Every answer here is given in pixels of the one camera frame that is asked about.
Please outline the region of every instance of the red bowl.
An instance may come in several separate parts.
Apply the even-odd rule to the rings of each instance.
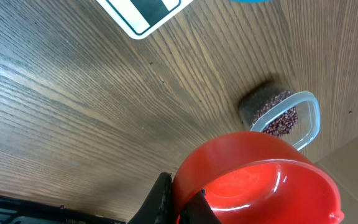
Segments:
[[[227,134],[192,152],[173,180],[176,217],[201,189],[222,224],[334,224],[344,218],[334,181],[268,134]]]

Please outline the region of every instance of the wooden table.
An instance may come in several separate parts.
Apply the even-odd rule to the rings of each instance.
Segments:
[[[319,99],[312,161],[356,137],[358,1],[195,0],[133,40],[94,0],[0,0],[0,194],[128,220],[269,79]]]

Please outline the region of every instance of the black and white object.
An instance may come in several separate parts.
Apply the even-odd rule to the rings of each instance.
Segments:
[[[143,39],[192,0],[97,0],[133,39]]]

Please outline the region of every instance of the transparent container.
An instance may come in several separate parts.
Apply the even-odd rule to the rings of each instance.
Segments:
[[[285,117],[286,123],[293,122],[295,125],[289,133],[279,137],[298,151],[308,145],[320,130],[320,108],[316,97],[308,91],[295,93],[276,83],[266,83],[248,94],[241,101],[239,112],[248,131],[271,131],[279,118]]]

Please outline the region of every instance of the clear plastic cup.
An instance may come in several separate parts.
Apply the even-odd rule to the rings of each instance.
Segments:
[[[289,92],[284,100],[272,105],[273,107],[266,112],[261,109],[273,96],[284,91]],[[320,130],[320,108],[318,100],[312,93],[308,91],[295,93],[276,83],[266,83],[241,101],[239,112],[246,130],[263,132],[271,122],[292,108],[296,109],[298,121],[289,134],[284,134],[280,138],[297,150],[301,150],[317,136]]]

